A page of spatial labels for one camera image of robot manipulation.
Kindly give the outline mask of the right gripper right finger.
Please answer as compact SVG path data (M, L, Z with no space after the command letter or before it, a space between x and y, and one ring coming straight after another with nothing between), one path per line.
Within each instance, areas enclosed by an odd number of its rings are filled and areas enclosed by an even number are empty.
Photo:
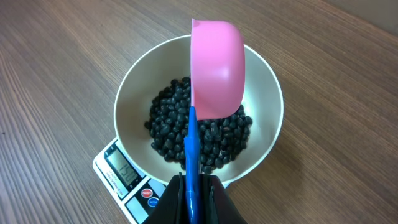
M247 224L217 176L201 175L201 199L203 224Z

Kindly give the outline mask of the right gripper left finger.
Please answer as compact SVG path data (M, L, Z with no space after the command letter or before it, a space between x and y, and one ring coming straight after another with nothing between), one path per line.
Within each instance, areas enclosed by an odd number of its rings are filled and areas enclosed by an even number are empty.
M185 177L179 173L172 177L144 224L186 224L186 222Z

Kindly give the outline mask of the pink scoop blue handle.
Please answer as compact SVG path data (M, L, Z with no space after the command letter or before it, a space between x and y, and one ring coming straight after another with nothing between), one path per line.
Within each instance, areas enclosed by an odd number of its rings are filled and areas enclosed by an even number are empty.
M244 93L245 54L239 30L226 21L192 20L190 39L191 105L186 153L185 196L190 223L199 223L200 140L197 122L231 116Z

